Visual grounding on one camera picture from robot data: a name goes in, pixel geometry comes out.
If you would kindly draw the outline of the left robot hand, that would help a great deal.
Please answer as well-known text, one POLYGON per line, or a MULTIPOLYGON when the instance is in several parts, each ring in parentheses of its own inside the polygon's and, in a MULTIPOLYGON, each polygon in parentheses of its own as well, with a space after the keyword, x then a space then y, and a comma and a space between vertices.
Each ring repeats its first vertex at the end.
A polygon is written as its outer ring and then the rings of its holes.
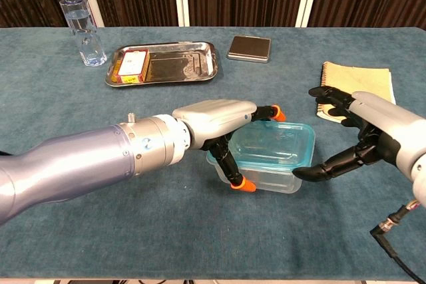
POLYGON ((284 122, 286 115, 278 105, 257 106, 246 100, 204 100, 177 108, 172 117, 183 121, 190 133, 190 148, 208 151, 216 160, 231 188, 255 192, 255 183, 238 169, 229 150, 229 141, 239 128, 254 121, 284 122))

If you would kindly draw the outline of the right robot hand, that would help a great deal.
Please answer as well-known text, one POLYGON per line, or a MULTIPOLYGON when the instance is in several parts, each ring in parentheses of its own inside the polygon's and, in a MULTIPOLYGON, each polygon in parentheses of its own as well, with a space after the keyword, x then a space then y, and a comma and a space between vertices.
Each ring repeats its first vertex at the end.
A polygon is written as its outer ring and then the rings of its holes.
POLYGON ((359 129, 359 142, 322 164, 299 167, 293 174, 305 181, 320 182, 384 160, 415 186, 425 183, 425 119, 376 94, 346 93, 332 86, 319 86, 309 95, 321 104, 330 104, 334 116, 344 116, 341 124, 359 129))

